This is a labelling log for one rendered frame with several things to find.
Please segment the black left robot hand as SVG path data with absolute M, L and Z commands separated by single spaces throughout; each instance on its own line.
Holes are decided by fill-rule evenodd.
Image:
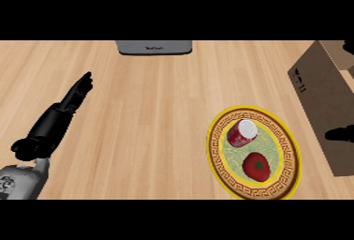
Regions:
M 63 99 L 41 114 L 28 136 L 12 144 L 10 150 L 19 160 L 31 161 L 51 155 L 91 89 L 91 72 L 87 72 L 71 87 Z

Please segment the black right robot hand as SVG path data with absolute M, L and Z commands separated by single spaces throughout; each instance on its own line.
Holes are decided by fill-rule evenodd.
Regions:
M 343 42 L 342 48 L 354 55 L 354 40 Z M 324 139 L 329 141 L 343 141 L 354 143 L 354 125 L 339 127 L 324 132 Z

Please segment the brown cardboard box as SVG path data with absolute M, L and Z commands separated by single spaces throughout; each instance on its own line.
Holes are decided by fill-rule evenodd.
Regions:
M 287 71 L 302 109 L 335 176 L 354 176 L 354 142 L 324 132 L 354 125 L 354 55 L 345 40 L 315 40 Z

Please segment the yellow patterned plate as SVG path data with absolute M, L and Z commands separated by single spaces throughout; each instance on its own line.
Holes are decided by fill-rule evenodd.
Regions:
M 253 105 L 217 114 L 208 130 L 211 171 L 237 199 L 287 199 L 299 185 L 301 154 L 289 128 Z

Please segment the red can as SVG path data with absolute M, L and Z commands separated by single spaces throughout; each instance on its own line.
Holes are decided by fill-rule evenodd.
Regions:
M 243 147 L 256 137 L 255 123 L 240 119 L 227 132 L 227 141 L 234 148 Z

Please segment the red tomato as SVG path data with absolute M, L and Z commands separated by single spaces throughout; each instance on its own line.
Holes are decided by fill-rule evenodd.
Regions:
M 256 182 L 265 182 L 271 174 L 267 158 L 259 153 L 252 152 L 243 159 L 242 170 L 250 179 Z

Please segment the grey appliance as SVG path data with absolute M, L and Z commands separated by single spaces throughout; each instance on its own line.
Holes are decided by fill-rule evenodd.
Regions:
M 116 40 L 124 55 L 177 55 L 191 52 L 190 40 Z

